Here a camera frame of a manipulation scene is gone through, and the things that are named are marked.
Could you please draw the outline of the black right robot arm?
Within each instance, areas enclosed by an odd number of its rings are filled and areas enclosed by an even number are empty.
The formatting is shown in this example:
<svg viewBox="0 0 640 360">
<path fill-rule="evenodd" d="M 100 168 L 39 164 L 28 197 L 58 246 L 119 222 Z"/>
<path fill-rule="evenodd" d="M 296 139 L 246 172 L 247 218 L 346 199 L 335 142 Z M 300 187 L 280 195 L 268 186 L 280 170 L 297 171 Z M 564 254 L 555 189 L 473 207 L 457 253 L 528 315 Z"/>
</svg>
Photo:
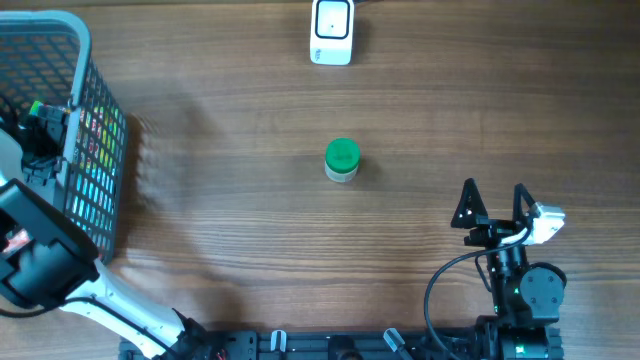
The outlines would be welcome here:
<svg viewBox="0 0 640 360">
<path fill-rule="evenodd" d="M 453 351 L 466 359 L 540 359 L 564 357 L 559 308 L 567 285 L 565 273 L 545 262 L 531 263 L 526 248 L 549 241 L 565 224 L 564 211 L 536 201 L 524 185 L 514 188 L 512 218 L 489 217 L 474 179 L 464 182 L 451 220 L 467 229 L 466 246 L 481 247 L 494 304 L 492 316 L 480 316 L 468 344 L 452 341 Z"/>
</svg>

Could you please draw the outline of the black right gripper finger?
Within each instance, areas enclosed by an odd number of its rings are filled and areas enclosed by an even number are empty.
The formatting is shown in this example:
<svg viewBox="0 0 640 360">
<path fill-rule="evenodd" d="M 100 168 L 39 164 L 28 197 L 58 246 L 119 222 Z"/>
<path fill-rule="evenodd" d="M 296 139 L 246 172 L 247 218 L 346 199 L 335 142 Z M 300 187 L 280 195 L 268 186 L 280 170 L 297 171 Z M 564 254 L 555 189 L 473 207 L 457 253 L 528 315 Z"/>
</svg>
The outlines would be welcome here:
<svg viewBox="0 0 640 360">
<path fill-rule="evenodd" d="M 535 200 L 525 185 L 522 183 L 517 184 L 514 187 L 512 220 L 514 222 L 525 223 L 528 209 L 534 204 Z"/>
<path fill-rule="evenodd" d="M 489 224 L 484 202 L 473 178 L 463 184 L 461 198 L 450 222 L 452 228 L 472 229 Z"/>
</svg>

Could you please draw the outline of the green lid plastic jar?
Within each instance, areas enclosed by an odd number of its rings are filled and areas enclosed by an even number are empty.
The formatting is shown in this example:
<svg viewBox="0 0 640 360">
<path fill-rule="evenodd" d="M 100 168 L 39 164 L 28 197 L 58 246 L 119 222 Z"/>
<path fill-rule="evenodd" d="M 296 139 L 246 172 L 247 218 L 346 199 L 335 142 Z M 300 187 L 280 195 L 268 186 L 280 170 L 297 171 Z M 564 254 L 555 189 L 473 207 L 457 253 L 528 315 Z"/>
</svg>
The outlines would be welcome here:
<svg viewBox="0 0 640 360">
<path fill-rule="evenodd" d="M 357 174 L 361 160 L 359 145 L 350 138 L 336 138 L 325 152 L 325 173 L 338 183 L 351 181 Z"/>
</svg>

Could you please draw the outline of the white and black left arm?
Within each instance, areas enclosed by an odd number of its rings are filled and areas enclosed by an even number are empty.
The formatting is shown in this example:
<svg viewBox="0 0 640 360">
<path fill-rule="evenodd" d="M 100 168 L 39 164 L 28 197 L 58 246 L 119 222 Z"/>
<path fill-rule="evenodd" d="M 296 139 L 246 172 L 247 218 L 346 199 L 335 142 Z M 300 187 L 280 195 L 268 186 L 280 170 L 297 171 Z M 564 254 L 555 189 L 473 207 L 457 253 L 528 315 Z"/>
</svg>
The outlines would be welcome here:
<svg viewBox="0 0 640 360">
<path fill-rule="evenodd" d="M 148 359 L 211 359 L 207 331 L 108 270 L 85 232 L 26 186 L 17 112 L 1 106 L 1 295 L 31 318 L 60 309 L 120 335 Z"/>
</svg>

